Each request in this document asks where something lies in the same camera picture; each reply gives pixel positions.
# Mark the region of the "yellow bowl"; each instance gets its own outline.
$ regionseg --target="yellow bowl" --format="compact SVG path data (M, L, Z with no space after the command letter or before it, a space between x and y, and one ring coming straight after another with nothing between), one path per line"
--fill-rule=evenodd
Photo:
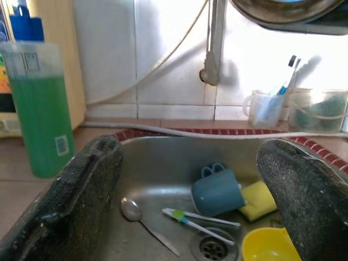
M241 248L244 261L301 261L285 228L255 229L245 236Z

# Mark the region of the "white tile wall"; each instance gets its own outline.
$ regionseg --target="white tile wall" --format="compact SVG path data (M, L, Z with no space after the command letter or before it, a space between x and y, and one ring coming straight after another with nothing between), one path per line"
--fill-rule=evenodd
M203 2L76 0L87 100L121 93L150 72L183 37ZM267 30L243 17L230 3L221 83L218 87L203 84L198 73L205 59L207 13L206 8L158 72L106 105L90 107L89 115L245 120L244 99L254 89L269 91L281 86L293 54L303 61L310 59L297 75L297 86L348 89L348 36Z
M140 119L213 120L214 106L139 105Z
M103 104L95 105L87 110L87 117L100 118L136 118L136 104Z

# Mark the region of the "mug handle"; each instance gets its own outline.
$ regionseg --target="mug handle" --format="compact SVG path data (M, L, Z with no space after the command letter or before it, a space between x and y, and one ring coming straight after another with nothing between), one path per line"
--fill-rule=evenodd
M225 170L225 166L223 166L221 163L214 163L212 166L213 174L218 173L220 171Z
M223 171L224 169L225 169L225 166L223 166L221 163L214 163L211 168L210 167L202 168L201 176L202 178L206 178L212 174Z
M249 103L251 102L252 98L253 98L253 95L246 97L244 100L244 103L243 103L243 113L245 116L248 116L248 117L249 117L249 113L247 111L247 107L248 107Z
M211 168L209 168L209 167L204 167L204 168L202 168L202 170L201 170L201 176L202 176L202 178L206 178L206 177L208 177L208 176L210 176L210 175L212 175L212 174L214 174L214 173L213 173L213 170L212 170Z

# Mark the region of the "red tile edging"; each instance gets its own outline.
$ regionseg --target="red tile edging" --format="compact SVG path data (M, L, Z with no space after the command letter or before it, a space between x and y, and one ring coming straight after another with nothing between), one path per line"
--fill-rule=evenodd
M203 133L203 134L215 134L215 135L259 135L259 134L271 134L271 133L281 133L276 130L269 129L175 129L183 132L191 133ZM128 140L131 138L145 137L145 136L172 136L170 134L160 133L160 132L150 132L146 130L139 129L126 129L115 134L120 141ZM348 175L348 163L331 151L325 149L321 145L317 144L315 141L305 138L305 137L290 137L289 140L303 145L317 154L327 163L337 167L340 171Z

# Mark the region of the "blue bottle cap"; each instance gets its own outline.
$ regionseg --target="blue bottle cap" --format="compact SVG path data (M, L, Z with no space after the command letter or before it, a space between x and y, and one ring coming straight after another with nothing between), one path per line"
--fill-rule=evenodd
M14 9L15 14L10 15L12 31L17 41L44 41L42 20L30 17L29 10L24 5Z

